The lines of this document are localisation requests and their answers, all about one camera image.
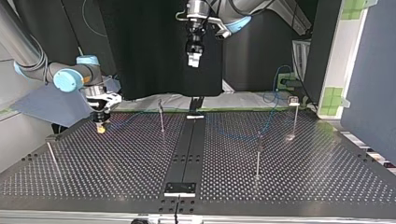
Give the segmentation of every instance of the perforated metal table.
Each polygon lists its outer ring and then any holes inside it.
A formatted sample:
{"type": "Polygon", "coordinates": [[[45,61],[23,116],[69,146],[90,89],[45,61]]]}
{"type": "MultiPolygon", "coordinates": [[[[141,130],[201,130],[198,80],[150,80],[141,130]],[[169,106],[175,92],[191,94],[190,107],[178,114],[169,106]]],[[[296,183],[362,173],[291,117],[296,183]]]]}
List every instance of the perforated metal table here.
{"type": "Polygon", "coordinates": [[[83,120],[50,139],[0,174],[0,220],[36,211],[396,219],[396,176],[312,112],[299,113],[291,141],[294,111],[166,113],[164,133],[159,116],[115,114],[106,134],[83,120]],[[196,196],[164,197],[169,182],[195,183],[196,196]]]}

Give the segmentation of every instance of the blue cable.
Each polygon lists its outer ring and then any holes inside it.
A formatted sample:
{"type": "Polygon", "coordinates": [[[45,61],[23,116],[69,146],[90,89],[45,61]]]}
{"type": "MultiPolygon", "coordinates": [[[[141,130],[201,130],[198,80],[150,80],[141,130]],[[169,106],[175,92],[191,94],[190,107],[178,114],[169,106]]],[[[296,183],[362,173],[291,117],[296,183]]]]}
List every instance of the blue cable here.
{"type": "MultiPolygon", "coordinates": [[[[271,109],[270,115],[269,115],[267,121],[265,121],[265,124],[263,125],[262,129],[260,130],[260,135],[265,134],[265,133],[268,132],[268,130],[270,129],[270,127],[271,127],[271,121],[272,121],[272,119],[273,119],[273,117],[274,117],[274,115],[275,115],[276,107],[277,107],[278,104],[279,104],[279,100],[287,100],[287,99],[282,99],[282,98],[278,95],[278,92],[276,91],[276,79],[277,79],[277,77],[278,77],[278,75],[279,75],[280,69],[282,69],[282,68],[284,68],[284,67],[289,68],[289,71],[290,71],[289,74],[290,74],[290,77],[291,77],[291,67],[290,67],[290,66],[288,66],[288,65],[282,65],[282,66],[278,67],[277,70],[276,70],[276,74],[275,74],[274,82],[273,82],[273,90],[272,90],[272,92],[274,93],[274,99],[273,99],[272,101],[270,101],[270,102],[267,102],[267,101],[265,101],[265,98],[264,98],[265,94],[262,96],[262,99],[264,100],[265,103],[272,103],[272,102],[274,102],[274,101],[276,100],[276,104],[275,104],[274,107],[271,109]]],[[[178,110],[178,108],[172,108],[172,107],[165,107],[165,108],[178,110]]],[[[132,115],[132,116],[131,116],[130,118],[128,118],[127,120],[125,120],[125,121],[123,121],[123,122],[121,122],[121,123],[119,123],[119,124],[112,124],[111,126],[114,126],[114,127],[116,127],[116,128],[120,128],[120,127],[122,127],[123,125],[127,124],[128,122],[130,122],[132,119],[136,118],[137,116],[139,116],[139,115],[141,115],[141,114],[144,114],[144,113],[148,113],[148,112],[150,112],[150,111],[158,111],[158,108],[141,111],[141,112],[139,112],[139,113],[137,113],[137,114],[132,115]]],[[[235,140],[254,141],[254,140],[257,140],[257,138],[259,137],[259,136],[257,136],[257,135],[239,135],[239,134],[230,134],[230,133],[226,133],[226,132],[224,132],[224,131],[219,127],[219,125],[216,125],[216,126],[218,126],[217,129],[219,130],[219,132],[220,132],[221,134],[223,134],[223,135],[225,135],[225,136],[227,136],[227,137],[229,137],[229,138],[235,139],[235,140]]]]}
{"type": "MultiPolygon", "coordinates": [[[[186,110],[187,109],[179,109],[179,108],[173,108],[173,107],[164,107],[163,109],[175,109],[175,110],[186,110]]],[[[121,123],[112,123],[110,127],[115,127],[115,128],[121,128],[122,126],[124,126],[125,124],[129,123],[132,119],[136,118],[137,116],[141,115],[141,114],[145,114],[145,113],[151,113],[154,111],[158,111],[158,108],[156,109],[147,109],[144,111],[140,111],[136,114],[133,114],[130,118],[122,121],[121,123]]]]}

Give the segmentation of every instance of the black backdrop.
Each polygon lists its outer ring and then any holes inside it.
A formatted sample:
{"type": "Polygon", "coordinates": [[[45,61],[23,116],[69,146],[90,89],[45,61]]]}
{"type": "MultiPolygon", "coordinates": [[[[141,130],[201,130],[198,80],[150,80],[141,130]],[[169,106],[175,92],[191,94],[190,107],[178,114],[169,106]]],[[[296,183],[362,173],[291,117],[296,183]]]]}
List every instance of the black backdrop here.
{"type": "MultiPolygon", "coordinates": [[[[299,1],[313,22],[318,0],[299,1]]],[[[175,20],[186,0],[14,0],[51,60],[73,64],[78,46],[99,57],[107,75],[119,75],[125,99],[177,92],[218,95],[221,77],[238,91],[269,91],[276,69],[291,63],[291,40],[300,38],[274,12],[265,11],[223,42],[205,37],[199,69],[187,66],[185,24],[175,20]]]]}
{"type": "Polygon", "coordinates": [[[99,0],[108,39],[129,99],[162,92],[187,96],[221,93],[222,45],[209,31],[199,68],[187,66],[183,0],[99,0]]]}

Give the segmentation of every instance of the white wall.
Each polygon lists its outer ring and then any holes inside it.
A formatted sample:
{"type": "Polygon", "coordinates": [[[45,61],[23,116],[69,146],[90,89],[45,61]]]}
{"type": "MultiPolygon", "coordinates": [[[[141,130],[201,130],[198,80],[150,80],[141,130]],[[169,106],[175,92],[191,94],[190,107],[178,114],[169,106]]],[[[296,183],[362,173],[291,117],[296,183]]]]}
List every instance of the white wall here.
{"type": "MultiPolygon", "coordinates": [[[[332,52],[323,83],[319,108],[321,108],[324,90],[327,87],[343,88],[342,96],[347,96],[349,82],[358,54],[361,33],[366,21],[367,10],[364,9],[359,20],[339,21],[332,44],[332,52]]],[[[344,108],[338,107],[336,116],[323,116],[321,119],[340,119],[344,108]]]]}
{"type": "Polygon", "coordinates": [[[0,121],[0,173],[45,144],[50,124],[23,114],[0,121]]]}
{"type": "MultiPolygon", "coordinates": [[[[0,111],[7,109],[42,82],[14,72],[13,61],[0,45],[0,111]]],[[[45,143],[50,123],[16,112],[0,113],[0,173],[45,143]]]]}

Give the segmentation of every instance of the gray robot arm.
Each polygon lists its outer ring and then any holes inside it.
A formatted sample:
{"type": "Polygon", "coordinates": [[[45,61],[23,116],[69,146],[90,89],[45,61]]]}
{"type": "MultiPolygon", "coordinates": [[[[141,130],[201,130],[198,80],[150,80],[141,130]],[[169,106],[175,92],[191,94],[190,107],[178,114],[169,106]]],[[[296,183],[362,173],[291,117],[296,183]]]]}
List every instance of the gray robot arm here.
{"type": "Polygon", "coordinates": [[[76,65],[49,62],[45,51],[23,26],[7,0],[0,0],[0,42],[15,60],[15,71],[22,76],[53,82],[60,91],[84,88],[92,121],[99,133],[106,130],[110,110],[121,102],[114,92],[107,92],[100,64],[95,56],[77,57],[76,65]]]}
{"type": "Polygon", "coordinates": [[[177,19],[188,23],[186,53],[192,67],[199,66],[205,51],[203,39],[208,23],[217,25],[216,38],[224,39],[246,26],[257,12],[271,9],[293,26],[299,35],[305,34],[311,27],[294,0],[189,0],[186,9],[186,18],[181,19],[180,13],[177,13],[177,19]],[[215,12],[216,18],[210,17],[211,11],[215,12]]]}

